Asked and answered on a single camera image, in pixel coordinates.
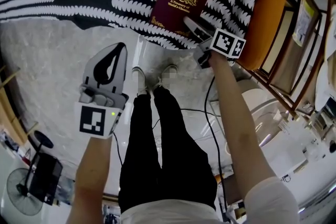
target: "book cover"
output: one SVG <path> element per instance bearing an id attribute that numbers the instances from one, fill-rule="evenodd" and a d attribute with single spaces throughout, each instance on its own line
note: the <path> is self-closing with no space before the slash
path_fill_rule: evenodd
<path id="1" fill-rule="evenodd" d="M 185 16 L 197 20 L 207 0 L 156 0 L 150 23 L 188 37 L 191 33 L 183 23 Z"/>

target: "white shirt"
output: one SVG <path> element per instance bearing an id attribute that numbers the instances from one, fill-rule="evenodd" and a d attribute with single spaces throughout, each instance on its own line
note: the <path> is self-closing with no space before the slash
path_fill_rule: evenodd
<path id="1" fill-rule="evenodd" d="M 293 194 L 277 178 L 268 178 L 245 197 L 246 224 L 298 224 Z M 215 210 L 184 200 L 160 200 L 132 207 L 121 215 L 122 224 L 219 224 Z"/>

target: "black pants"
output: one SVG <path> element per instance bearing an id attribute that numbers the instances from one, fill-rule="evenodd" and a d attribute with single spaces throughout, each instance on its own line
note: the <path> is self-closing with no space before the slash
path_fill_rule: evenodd
<path id="1" fill-rule="evenodd" d="M 121 212 L 163 199 L 200 202 L 215 208 L 217 182 L 207 154 L 187 133 L 179 104 L 169 90 L 158 87 L 154 97 L 161 121 L 162 168 L 152 130 L 151 96 L 143 94 L 134 100 L 129 144 L 121 168 Z"/>

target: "floor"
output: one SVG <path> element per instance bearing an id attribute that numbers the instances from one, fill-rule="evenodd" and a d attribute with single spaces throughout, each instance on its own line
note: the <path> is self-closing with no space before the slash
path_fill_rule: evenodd
<path id="1" fill-rule="evenodd" d="M 74 131 L 74 102 L 79 98 L 79 86 L 82 83 L 85 64 L 102 48 L 116 42 L 124 42 L 128 49 L 124 93 L 130 98 L 115 130 L 122 160 L 128 144 L 132 102 L 137 93 L 137 87 L 131 79 L 132 67 L 140 66 L 146 76 L 155 80 L 168 64 L 176 64 L 179 72 L 170 90 L 180 107 L 188 109 L 204 109 L 205 94 L 213 76 L 211 69 L 201 70 L 197 66 L 191 50 L 166 50 L 139 40 L 138 34 L 128 29 L 95 27 L 83 31 L 68 21 L 23 20 L 2 24 L 0 40 L 2 55 L 9 70 L 20 69 L 10 87 L 25 126 L 30 128 L 38 122 L 38 129 L 48 135 L 55 144 L 55 148 L 50 152 L 60 159 L 64 165 L 63 174 L 70 178 L 75 177 L 76 168 L 88 142 L 87 137 Z M 152 111 L 154 126 L 159 119 L 154 102 Z M 216 147 L 204 114 L 193 111 L 182 113 L 189 134 L 208 152 L 209 163 L 214 174 L 217 174 Z M 213 116 L 209 119 L 219 145 L 225 147 L 219 125 Z M 153 132 L 161 162 L 160 122 Z M 112 162 L 105 191 L 117 194 L 121 166 L 116 141 L 113 140 L 112 143 Z M 222 165 L 229 163 L 230 157 L 223 151 Z"/>

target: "shoe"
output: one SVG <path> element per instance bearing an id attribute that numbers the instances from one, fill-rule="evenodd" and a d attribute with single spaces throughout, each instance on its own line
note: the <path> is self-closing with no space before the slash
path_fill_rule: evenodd
<path id="1" fill-rule="evenodd" d="M 161 73 L 161 77 L 159 77 L 159 82 L 157 85 L 154 86 L 156 89 L 158 86 L 163 86 L 169 90 L 170 84 L 173 84 L 174 79 L 177 77 L 177 66 L 176 65 L 169 65 L 166 67 L 163 72 Z"/>
<path id="2" fill-rule="evenodd" d="M 132 79 L 138 84 L 138 96 L 141 94 L 148 94 L 146 76 L 140 67 L 134 67 L 132 69 Z"/>

